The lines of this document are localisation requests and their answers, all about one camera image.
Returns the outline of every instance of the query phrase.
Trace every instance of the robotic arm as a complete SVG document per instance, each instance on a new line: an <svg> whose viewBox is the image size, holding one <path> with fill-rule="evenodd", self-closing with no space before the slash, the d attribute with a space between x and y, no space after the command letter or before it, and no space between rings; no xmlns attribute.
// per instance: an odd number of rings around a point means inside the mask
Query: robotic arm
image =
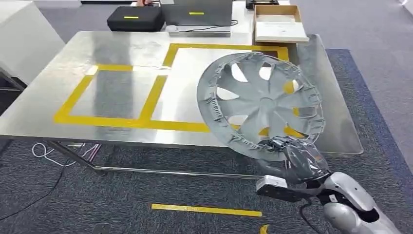
<svg viewBox="0 0 413 234"><path fill-rule="evenodd" d="M401 234L373 198L352 177L331 172L314 144L291 136L260 142L269 151L284 152L284 169L260 164L271 175L257 182L257 194L297 202L317 197L324 215L344 234ZM293 185L306 184L305 189Z"/></svg>

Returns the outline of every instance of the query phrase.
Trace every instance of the wire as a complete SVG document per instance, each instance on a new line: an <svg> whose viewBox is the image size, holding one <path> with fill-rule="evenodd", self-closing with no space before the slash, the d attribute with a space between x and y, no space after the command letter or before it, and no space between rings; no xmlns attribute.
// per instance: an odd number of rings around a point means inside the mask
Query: wire
<svg viewBox="0 0 413 234"><path fill-rule="evenodd" d="M236 19L232 19L231 20L231 26L237 25L238 24L238 20ZM191 30L186 30L186 31L180 31L180 33L188 33L188 32L196 32L196 31L203 31L203 30L207 30L207 29L211 29L211 28L221 28L221 27L227 27L227 26L212 26L212 27L208 27L208 28L198 28L198 29L191 29Z"/></svg>
<svg viewBox="0 0 413 234"><path fill-rule="evenodd" d="M36 148L36 146L38 146L38 145L40 145L40 146L43 147L43 154L42 154L42 155L37 155L37 154L35 153L35 148ZM89 153L90 151L95 150L95 149L98 147L98 145L99 145L99 144L95 144L92 148L88 149L81 157L84 157L84 156L85 156L87 153ZM49 155L49 154L52 153L53 151L54 151L54 149L51 149L49 152L47 152L47 148L46 148L46 146L45 146L43 143L36 143L36 144L34 144L33 147L32 147L32 154L33 154L33 156L35 156L35 157L43 157L43 158L45 158L45 159L47 159L47 160L49 160L49 161L51 161L51 162L53 162L53 163L61 166L61 167L69 167L69 166L72 166L73 164L76 163L76 162L72 162L72 163L69 163L69 164L67 164L67 165L63 165L63 164L61 164L61 163L59 163L59 162L57 162L57 161L54 161L53 159L47 157L47 155Z"/></svg>
<svg viewBox="0 0 413 234"><path fill-rule="evenodd" d="M58 183L60 182L60 179L61 179L62 176L63 176L64 169L65 169L65 167L63 167L63 169L62 169L62 171L60 172L59 178L57 179L56 183L54 184L54 186L52 187L52 189L51 189L48 193L46 193L46 195L42 196L41 198L39 198L39 199L35 200L34 202L30 203L29 205L25 206L23 209L21 209L21 210L19 210L19 211L16 211L16 212L14 212L14 213L12 213L12 214L9 214L9 215L6 216L6 217L0 218L0 221L3 221L3 220L5 220L5 219L7 219L7 218L9 218L9 217L11 217L11 216L17 215L18 213L26 210L27 208L31 207L32 205L34 205L34 204L37 203L38 201L40 201L40 200L42 200L43 198L45 198L45 197L47 197L48 195L50 195L50 194L55 190L55 188L57 187Z"/></svg>
<svg viewBox="0 0 413 234"><path fill-rule="evenodd" d="M12 142L13 142L12 139L9 139L6 141L6 143L3 145L2 149L0 150L0 156L3 155L3 153L9 148Z"/></svg>
<svg viewBox="0 0 413 234"><path fill-rule="evenodd" d="M310 207L313 202L309 199L309 198L305 198L305 200L307 201L307 204L304 204L300 207L300 216L301 218L304 220L304 222L307 223L308 226L310 226L315 232L317 232L318 234L323 234L316 226L314 226L313 224L310 223L310 221L308 221L308 219L304 216L304 209L307 207Z"/></svg>

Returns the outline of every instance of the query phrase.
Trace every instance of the black cable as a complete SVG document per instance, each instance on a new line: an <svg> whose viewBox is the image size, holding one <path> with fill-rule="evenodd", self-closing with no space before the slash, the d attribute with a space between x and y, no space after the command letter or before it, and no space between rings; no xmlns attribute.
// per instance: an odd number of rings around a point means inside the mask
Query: black cable
<svg viewBox="0 0 413 234"><path fill-rule="evenodd" d="M238 24L238 20L233 19L231 20L231 26L237 25ZM191 30L186 30L186 31L180 31L180 33L188 33L188 32L196 32L196 31L203 31L203 30L207 30L207 29L211 29L211 28L221 28L221 27L228 27L228 26L212 26L212 27L208 27L208 28L198 28L198 29L191 29Z"/></svg>
<svg viewBox="0 0 413 234"><path fill-rule="evenodd" d="M9 146L12 144L13 140L8 139L6 143L3 145L2 149L0 150L0 156L3 155L3 153L9 148Z"/></svg>
<svg viewBox="0 0 413 234"><path fill-rule="evenodd" d="M309 198L305 198L305 200L307 201L307 204L304 204L300 207L300 216L301 218L304 220L304 222L307 223L308 226L310 226L315 232L317 232L318 234L323 234L316 226L314 226L313 224L310 223L310 221L308 221L308 219L304 216L303 210L304 208L310 207L313 202L309 199Z"/></svg>
<svg viewBox="0 0 413 234"><path fill-rule="evenodd" d="M60 172L60 176L59 176L59 178L57 179L55 185L52 187L52 189L51 189L48 193L46 193L46 195L44 195L44 196L42 196L41 198L39 198L39 199L35 200L34 202L30 203L29 205L27 205L27 206L24 207L23 209L21 209L21 210L19 210L19 211L16 211L16 212L14 212L14 213L12 213L12 214L9 214L9 215L6 216L6 217L0 218L0 221L3 221L3 220L5 220L5 219L7 219L7 218L9 218L9 217L11 217L11 216L17 215L18 213L26 210L27 208L31 207L32 205L34 205L34 204L37 203L38 201L40 201L40 200L42 200L43 198L45 198L45 197L47 197L48 195L50 195L50 194L55 190L55 188L57 187L58 183L60 182L60 179L61 179L62 176L63 176L64 169L65 169L65 167L63 167L62 171Z"/></svg>

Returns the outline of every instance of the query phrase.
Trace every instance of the black box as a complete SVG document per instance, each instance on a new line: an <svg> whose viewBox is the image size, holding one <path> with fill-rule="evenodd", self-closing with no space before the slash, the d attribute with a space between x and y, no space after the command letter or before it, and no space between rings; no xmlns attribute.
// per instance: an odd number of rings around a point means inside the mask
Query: black box
<svg viewBox="0 0 413 234"><path fill-rule="evenodd" d="M112 31L123 32L158 32L164 23L161 8L152 6L121 6L108 18Z"/></svg>

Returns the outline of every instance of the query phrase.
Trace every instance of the metal table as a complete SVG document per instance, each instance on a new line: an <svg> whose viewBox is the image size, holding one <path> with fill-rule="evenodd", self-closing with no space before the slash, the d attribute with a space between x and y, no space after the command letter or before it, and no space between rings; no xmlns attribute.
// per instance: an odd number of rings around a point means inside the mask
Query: metal table
<svg viewBox="0 0 413 234"><path fill-rule="evenodd" d="M318 36L289 50L251 43L250 33L233 33L229 38L171 38L165 32L79 32L0 116L0 137L49 141L97 171L181 174L95 166L57 141L223 147L198 111L198 79L217 58L255 50L275 51L280 58L295 61L318 87L327 122L317 141L321 151L362 153Z"/></svg>

